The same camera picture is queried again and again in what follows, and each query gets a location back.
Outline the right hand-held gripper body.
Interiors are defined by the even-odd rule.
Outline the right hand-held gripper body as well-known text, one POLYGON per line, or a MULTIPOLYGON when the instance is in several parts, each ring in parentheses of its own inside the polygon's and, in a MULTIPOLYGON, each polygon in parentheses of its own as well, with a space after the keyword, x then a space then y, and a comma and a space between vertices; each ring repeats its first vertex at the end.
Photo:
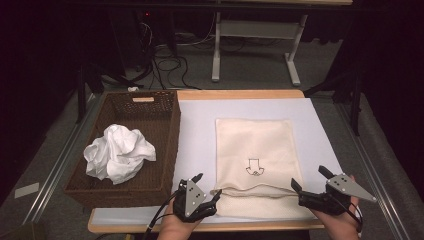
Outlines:
POLYGON ((323 173, 327 178, 323 193, 312 193, 303 191, 298 186, 298 205, 309 209, 317 210, 328 215, 337 216, 349 210, 351 197, 376 202, 377 199, 365 190, 362 186, 354 182, 349 176, 342 173, 323 173))

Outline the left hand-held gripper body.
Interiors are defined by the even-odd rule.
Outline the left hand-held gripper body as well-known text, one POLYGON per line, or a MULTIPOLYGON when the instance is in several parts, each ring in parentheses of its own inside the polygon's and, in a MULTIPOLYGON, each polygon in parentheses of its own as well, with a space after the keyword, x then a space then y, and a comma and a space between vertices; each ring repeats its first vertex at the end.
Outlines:
POLYGON ((182 222, 194 223, 217 212, 216 203, 206 202, 206 194, 192 179, 181 180, 173 203, 173 214, 182 222))

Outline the cream drawstring laundry bag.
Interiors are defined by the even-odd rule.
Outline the cream drawstring laundry bag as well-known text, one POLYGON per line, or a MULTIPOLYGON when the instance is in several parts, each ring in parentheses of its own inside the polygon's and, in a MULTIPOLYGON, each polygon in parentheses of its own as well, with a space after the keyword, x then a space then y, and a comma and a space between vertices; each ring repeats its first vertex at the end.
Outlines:
POLYGON ((223 217, 309 219, 292 179, 302 181, 289 120, 218 119, 216 184, 223 217))

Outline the white shirt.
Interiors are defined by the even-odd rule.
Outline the white shirt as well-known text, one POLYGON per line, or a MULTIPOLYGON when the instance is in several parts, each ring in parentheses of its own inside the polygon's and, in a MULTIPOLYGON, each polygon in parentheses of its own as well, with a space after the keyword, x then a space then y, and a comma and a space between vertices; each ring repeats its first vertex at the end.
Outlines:
POLYGON ((136 176, 145 161, 156 161, 156 149, 138 130, 118 124, 108 126, 83 152, 86 174, 114 185, 136 176))

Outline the brown wicker basket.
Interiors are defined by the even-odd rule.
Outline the brown wicker basket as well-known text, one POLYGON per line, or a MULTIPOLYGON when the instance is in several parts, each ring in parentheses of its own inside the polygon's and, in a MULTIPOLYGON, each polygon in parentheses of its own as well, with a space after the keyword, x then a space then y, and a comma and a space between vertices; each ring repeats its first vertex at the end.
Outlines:
POLYGON ((113 184, 86 174, 80 159, 64 193, 87 208, 159 206, 170 195, 178 152, 181 111, 174 91, 109 92, 96 116, 88 140, 101 136, 111 124, 138 129, 156 150, 130 180, 113 184))

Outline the person's right hand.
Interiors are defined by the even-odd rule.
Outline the person's right hand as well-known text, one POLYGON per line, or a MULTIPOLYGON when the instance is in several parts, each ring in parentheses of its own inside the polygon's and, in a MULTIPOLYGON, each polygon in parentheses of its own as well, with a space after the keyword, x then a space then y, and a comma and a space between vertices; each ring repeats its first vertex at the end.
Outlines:
POLYGON ((317 210, 311 210, 311 212, 325 226, 327 234, 331 240, 333 240, 333 237, 335 236, 358 234, 357 228, 359 224, 348 213, 332 216, 317 210))

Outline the person's left hand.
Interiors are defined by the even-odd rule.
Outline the person's left hand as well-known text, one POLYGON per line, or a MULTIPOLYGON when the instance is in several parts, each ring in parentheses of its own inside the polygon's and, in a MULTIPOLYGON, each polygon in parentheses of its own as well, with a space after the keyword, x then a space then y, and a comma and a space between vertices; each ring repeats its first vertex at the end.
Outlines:
POLYGON ((173 215, 173 203, 171 200, 165 210, 165 217, 161 221, 160 233, 177 233, 177 234, 192 234, 194 229, 200 224, 200 221, 194 223, 182 222, 178 217, 173 215))

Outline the white table mat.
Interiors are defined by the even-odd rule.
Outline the white table mat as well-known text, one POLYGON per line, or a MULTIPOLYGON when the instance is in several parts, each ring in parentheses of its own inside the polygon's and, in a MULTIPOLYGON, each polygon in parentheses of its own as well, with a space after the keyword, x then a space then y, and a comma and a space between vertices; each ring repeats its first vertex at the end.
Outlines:
MULTIPOLYGON (((318 171, 320 165, 335 174, 341 171, 327 134, 308 98, 183 100, 180 109, 179 147, 173 181, 179 183, 203 173, 198 185, 206 194, 206 198, 212 198, 218 191, 215 189, 218 119, 289 120, 303 178, 302 181, 295 180, 306 191, 324 191, 326 179, 318 171)), ((216 213, 205 218, 201 227, 210 231, 218 226, 235 224, 259 225, 287 221, 304 223, 313 217, 312 214, 309 219, 235 218, 223 217, 216 213)))

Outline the black stand leg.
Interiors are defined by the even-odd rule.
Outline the black stand leg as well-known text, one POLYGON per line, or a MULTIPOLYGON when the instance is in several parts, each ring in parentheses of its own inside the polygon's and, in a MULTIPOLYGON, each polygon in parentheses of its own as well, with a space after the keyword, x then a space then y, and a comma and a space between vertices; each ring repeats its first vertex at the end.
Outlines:
POLYGON ((112 78, 120 85, 143 88, 142 84, 138 84, 138 81, 143 78, 143 75, 139 75, 133 79, 127 79, 94 63, 81 64, 77 73, 78 123, 83 120, 86 114, 86 86, 89 86, 93 93, 102 94, 104 92, 104 86, 101 80, 102 75, 112 78))
POLYGON ((333 90, 332 99, 334 103, 350 104, 350 127, 356 136, 359 135, 359 113, 361 98, 361 77, 362 73, 352 68, 327 78, 324 82, 319 83, 303 92, 305 97, 310 97, 320 91, 333 90))

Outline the grey floor tape strip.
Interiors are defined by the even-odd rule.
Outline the grey floor tape strip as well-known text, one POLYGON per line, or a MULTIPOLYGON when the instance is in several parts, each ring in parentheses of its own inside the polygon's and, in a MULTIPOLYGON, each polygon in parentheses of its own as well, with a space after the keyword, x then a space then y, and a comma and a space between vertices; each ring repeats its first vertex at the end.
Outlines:
POLYGON ((36 182, 36 183, 30 184, 30 185, 27 185, 27 186, 24 186, 24 187, 21 187, 21 188, 17 188, 14 192, 14 198, 17 199, 17 198, 20 198, 20 197, 23 197, 23 196, 27 196, 27 195, 36 193, 38 191, 39 191, 39 183, 36 182))

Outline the metal floor rail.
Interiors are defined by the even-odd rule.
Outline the metal floor rail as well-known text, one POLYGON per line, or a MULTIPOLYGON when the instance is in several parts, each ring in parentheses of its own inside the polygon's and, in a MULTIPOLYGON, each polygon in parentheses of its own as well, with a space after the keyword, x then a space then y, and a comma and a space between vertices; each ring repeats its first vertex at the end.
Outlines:
POLYGON ((348 110, 340 104, 336 104, 336 109, 340 114, 344 125, 346 126, 351 139, 360 155, 362 169, 366 175, 366 179, 371 186, 374 196, 377 198, 378 205, 388 223, 388 226, 394 235, 395 240, 410 240, 403 222, 395 208, 395 204, 389 196, 386 188, 383 186, 380 176, 374 167, 369 154, 365 149, 365 145, 358 135, 355 134, 351 125, 348 110))
POLYGON ((23 220, 23 223, 29 222, 38 222, 49 202, 51 196, 53 195, 65 169, 67 168, 68 163, 70 162, 69 156, 75 146, 82 129, 91 115, 91 112, 95 107, 98 106, 100 101, 100 95, 91 93, 86 101, 87 109, 86 114, 82 119, 76 123, 68 136, 58 158, 56 159, 53 167, 51 168, 49 175, 44 181, 42 187, 40 188, 37 197, 35 198, 33 204, 31 205, 30 210, 28 211, 26 217, 23 220))

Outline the white metal desk frame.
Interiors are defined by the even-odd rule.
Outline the white metal desk frame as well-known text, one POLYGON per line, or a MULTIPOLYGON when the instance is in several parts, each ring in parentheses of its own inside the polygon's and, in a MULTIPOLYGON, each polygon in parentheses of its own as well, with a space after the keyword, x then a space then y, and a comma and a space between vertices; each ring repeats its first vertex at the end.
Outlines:
POLYGON ((221 14, 217 13, 215 20, 214 55, 211 80, 213 82, 218 82, 220 80, 220 42, 222 37, 281 39, 292 41, 291 50, 284 54, 284 58, 292 85, 300 86, 301 81, 294 63, 294 58, 300 44, 307 19, 307 15, 302 15, 298 22, 289 23, 222 20, 221 14))

